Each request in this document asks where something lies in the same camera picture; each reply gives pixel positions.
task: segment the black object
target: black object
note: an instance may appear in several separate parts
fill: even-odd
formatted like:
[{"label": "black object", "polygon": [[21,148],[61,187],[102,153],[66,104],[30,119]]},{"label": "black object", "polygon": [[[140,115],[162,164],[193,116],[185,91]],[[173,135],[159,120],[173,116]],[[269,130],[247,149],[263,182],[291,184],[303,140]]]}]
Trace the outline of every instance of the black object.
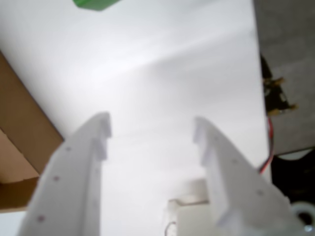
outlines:
[{"label": "black object", "polygon": [[315,204],[315,150],[293,161],[275,156],[271,163],[271,172],[273,184],[292,203],[306,201]]}]

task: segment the white surface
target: white surface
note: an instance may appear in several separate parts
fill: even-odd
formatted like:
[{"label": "white surface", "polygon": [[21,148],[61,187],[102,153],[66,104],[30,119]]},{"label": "white surface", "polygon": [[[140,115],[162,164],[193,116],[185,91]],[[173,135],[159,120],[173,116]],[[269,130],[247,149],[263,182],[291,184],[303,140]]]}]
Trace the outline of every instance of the white surface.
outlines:
[{"label": "white surface", "polygon": [[3,236],[16,236],[25,211],[0,213],[0,233]]},{"label": "white surface", "polygon": [[103,235],[161,233],[166,199],[199,188],[196,115],[255,166],[268,155],[250,0],[121,0],[102,12],[0,0],[0,32],[2,52],[65,137],[110,112]]},{"label": "white surface", "polygon": [[267,156],[250,0],[1,0],[0,48],[64,136],[109,111],[115,137],[203,115],[258,165]]}]

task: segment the plastic part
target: plastic part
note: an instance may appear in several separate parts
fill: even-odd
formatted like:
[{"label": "plastic part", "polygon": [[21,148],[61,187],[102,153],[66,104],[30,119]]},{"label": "plastic part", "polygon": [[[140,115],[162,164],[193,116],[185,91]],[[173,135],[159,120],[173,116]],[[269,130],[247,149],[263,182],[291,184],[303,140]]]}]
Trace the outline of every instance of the plastic part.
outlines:
[{"label": "plastic part", "polygon": [[73,1],[80,8],[102,11],[105,8],[108,8],[109,6],[118,2],[119,0],[73,0]]},{"label": "plastic part", "polygon": [[41,176],[19,236],[99,236],[101,161],[111,137],[108,113],[66,139]]},{"label": "plastic part", "polygon": [[288,200],[268,184],[209,121],[196,119],[214,223],[230,235],[303,235]]}]

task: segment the cardboard box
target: cardboard box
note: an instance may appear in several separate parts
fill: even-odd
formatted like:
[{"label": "cardboard box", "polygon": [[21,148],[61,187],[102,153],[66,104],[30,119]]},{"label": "cardboard box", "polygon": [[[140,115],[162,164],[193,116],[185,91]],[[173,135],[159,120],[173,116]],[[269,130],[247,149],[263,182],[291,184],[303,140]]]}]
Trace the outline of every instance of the cardboard box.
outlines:
[{"label": "cardboard box", "polygon": [[25,209],[62,141],[0,52],[0,211]]}]

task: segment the screw hole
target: screw hole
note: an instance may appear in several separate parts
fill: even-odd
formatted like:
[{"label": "screw hole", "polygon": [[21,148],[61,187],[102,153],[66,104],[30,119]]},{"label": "screw hole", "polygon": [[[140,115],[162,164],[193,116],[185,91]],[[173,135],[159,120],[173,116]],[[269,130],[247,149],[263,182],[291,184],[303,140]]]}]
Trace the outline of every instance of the screw hole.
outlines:
[{"label": "screw hole", "polygon": [[38,218],[37,218],[37,221],[39,223],[43,222],[44,220],[45,220],[45,216],[43,216],[43,215],[39,215]]},{"label": "screw hole", "polygon": [[263,192],[262,190],[258,189],[258,190],[257,190],[257,194],[258,194],[259,196],[263,196],[263,195],[264,195],[264,192]]}]

